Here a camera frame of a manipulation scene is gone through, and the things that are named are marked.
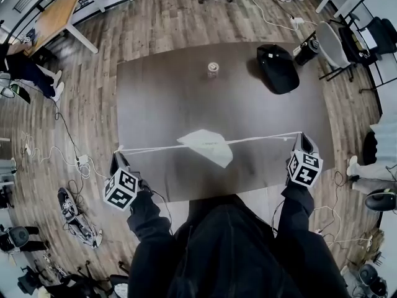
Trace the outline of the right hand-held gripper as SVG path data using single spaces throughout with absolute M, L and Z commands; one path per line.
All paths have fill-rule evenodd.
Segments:
M 286 185 L 295 183 L 307 188 L 313 187 L 322 167 L 323 160 L 315 142 L 304 132 L 298 132 L 287 161 Z

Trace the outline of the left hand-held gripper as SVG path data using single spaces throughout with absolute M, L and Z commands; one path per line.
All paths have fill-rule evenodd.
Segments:
M 109 170 L 111 178 L 106 181 L 102 193 L 106 204 L 126 211 L 136 199 L 138 192 L 153 192 L 140 172 L 131 170 L 129 162 L 121 153 L 123 148 L 124 146 L 119 146 L 114 151 Z

